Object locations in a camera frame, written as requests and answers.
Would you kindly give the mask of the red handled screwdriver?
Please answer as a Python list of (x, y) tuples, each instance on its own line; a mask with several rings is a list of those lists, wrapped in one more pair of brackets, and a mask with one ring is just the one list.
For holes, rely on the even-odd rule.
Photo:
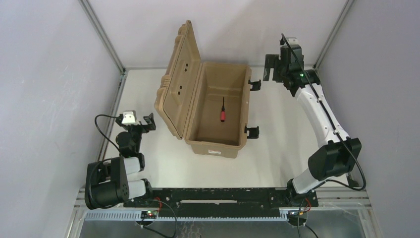
[(226, 114), (225, 114), (224, 97), (223, 97), (222, 107), (221, 107), (221, 112), (220, 112), (220, 121), (225, 122), (225, 120), (226, 120)]

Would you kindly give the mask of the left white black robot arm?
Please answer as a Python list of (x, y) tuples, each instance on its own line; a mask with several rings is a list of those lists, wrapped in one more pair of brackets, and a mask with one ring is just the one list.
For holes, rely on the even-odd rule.
[(108, 209), (132, 199), (152, 199), (153, 190), (146, 178), (129, 180), (128, 176), (145, 168), (145, 157), (140, 152), (142, 136), (154, 131), (154, 115), (144, 116), (146, 122), (137, 121), (135, 111), (125, 111), (113, 117), (123, 128), (110, 143), (117, 149), (118, 156), (87, 166), (85, 183), (85, 204), (90, 210)]

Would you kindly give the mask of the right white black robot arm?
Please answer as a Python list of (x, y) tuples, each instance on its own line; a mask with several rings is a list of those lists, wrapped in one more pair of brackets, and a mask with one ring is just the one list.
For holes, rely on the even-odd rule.
[(308, 158), (308, 167), (287, 182), (287, 200), (292, 206), (305, 202), (313, 190), (359, 167), (362, 144), (342, 128), (329, 106), (317, 73), (305, 70), (299, 45), (282, 46), (280, 53), (267, 54), (263, 80), (283, 83), (303, 108), (315, 132), (318, 149)]

